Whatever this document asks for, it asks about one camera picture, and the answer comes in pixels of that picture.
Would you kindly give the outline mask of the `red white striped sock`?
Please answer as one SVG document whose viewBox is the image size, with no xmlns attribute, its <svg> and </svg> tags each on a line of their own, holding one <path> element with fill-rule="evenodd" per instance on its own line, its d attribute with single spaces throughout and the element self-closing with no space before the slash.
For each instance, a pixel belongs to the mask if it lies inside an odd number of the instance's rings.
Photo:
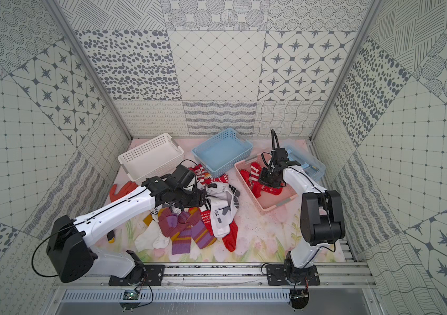
<svg viewBox="0 0 447 315">
<path fill-rule="evenodd" d="M 248 181 L 251 188 L 253 188 L 255 184 L 259 184 L 261 170 L 262 166 L 258 162 L 255 161 L 250 164 L 250 177 Z"/>
</svg>

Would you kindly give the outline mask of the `red snowflake sock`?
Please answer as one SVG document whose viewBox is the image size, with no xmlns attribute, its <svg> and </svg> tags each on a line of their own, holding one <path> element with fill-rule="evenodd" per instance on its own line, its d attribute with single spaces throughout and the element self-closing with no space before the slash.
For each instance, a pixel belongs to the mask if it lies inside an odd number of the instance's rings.
<svg viewBox="0 0 447 315">
<path fill-rule="evenodd" d="M 239 173 L 240 173 L 241 177 L 245 180 L 245 183 L 247 184 L 247 186 L 251 189 L 252 194 L 254 195 L 255 198 L 260 198 L 262 192 L 267 192 L 274 196 L 278 196 L 282 192 L 282 188 L 268 187 L 268 186 L 261 184 L 260 182 L 259 182 L 259 184 L 255 184 L 254 187 L 251 188 L 249 181 L 248 181 L 249 177 L 250 177 L 250 172 L 245 169 L 240 169 Z"/>
</svg>

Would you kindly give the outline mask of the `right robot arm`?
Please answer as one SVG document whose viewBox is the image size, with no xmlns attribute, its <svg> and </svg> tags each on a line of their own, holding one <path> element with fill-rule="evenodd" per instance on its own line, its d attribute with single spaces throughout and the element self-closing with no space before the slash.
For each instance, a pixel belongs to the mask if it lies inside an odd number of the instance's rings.
<svg viewBox="0 0 447 315">
<path fill-rule="evenodd" d="M 302 241 L 285 259 L 285 273 L 292 283 L 308 274 L 315 257 L 345 237 L 341 195 L 317 184 L 300 166 L 291 161 L 285 148 L 273 148 L 270 159 L 263 160 L 259 182 L 270 188 L 290 186 L 300 197 L 299 228 Z"/>
</svg>

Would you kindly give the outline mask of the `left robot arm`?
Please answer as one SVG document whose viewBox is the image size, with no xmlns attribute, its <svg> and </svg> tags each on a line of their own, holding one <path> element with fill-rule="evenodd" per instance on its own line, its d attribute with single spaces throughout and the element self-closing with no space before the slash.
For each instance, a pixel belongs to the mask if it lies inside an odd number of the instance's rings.
<svg viewBox="0 0 447 315">
<path fill-rule="evenodd" d="M 131 193 L 107 206 L 75 219 L 67 215 L 57 219 L 46 240 L 46 254 L 63 283 L 97 275 L 121 284 L 138 284 L 145 272 L 140 258 L 131 250 L 112 253 L 97 249 L 97 241 L 155 207 L 189 209 L 202 206 L 205 200 L 206 191 L 198 188 L 196 174 L 178 165 L 172 174 L 147 178 Z"/>
</svg>

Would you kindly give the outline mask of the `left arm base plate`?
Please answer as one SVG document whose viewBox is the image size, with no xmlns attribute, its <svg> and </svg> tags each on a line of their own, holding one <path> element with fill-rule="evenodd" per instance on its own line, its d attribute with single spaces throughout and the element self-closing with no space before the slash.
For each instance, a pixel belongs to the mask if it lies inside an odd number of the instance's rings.
<svg viewBox="0 0 447 315">
<path fill-rule="evenodd" d="M 160 286 L 164 277 L 165 265 L 138 265 L 124 278 L 111 276 L 109 286 L 132 286 L 147 284 Z"/>
</svg>

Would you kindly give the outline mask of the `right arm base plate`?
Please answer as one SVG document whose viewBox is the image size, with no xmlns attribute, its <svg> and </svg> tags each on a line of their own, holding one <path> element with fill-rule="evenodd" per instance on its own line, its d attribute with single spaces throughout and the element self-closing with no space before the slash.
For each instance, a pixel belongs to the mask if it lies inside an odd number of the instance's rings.
<svg viewBox="0 0 447 315">
<path fill-rule="evenodd" d="M 286 265 L 265 263 L 262 268 L 265 269 L 264 274 L 269 286 L 320 285 L 319 273 L 315 265 L 297 269 Z"/>
</svg>

